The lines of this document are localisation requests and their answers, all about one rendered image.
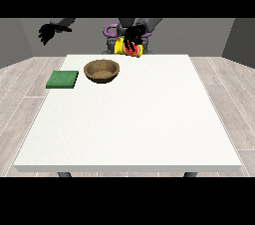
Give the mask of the green square pad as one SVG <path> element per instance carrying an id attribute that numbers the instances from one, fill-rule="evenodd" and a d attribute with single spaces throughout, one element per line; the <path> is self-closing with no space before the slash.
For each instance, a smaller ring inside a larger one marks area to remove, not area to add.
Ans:
<path id="1" fill-rule="evenodd" d="M 47 84 L 47 89 L 72 89 L 75 86 L 78 71 L 54 71 Z"/>

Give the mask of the brown wooden bowl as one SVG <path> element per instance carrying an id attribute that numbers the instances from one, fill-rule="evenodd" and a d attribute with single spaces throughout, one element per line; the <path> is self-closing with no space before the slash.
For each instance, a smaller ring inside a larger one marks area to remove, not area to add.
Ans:
<path id="1" fill-rule="evenodd" d="M 96 84 L 107 84 L 119 73 L 120 65 L 112 60 L 94 60 L 84 66 L 86 77 Z"/>

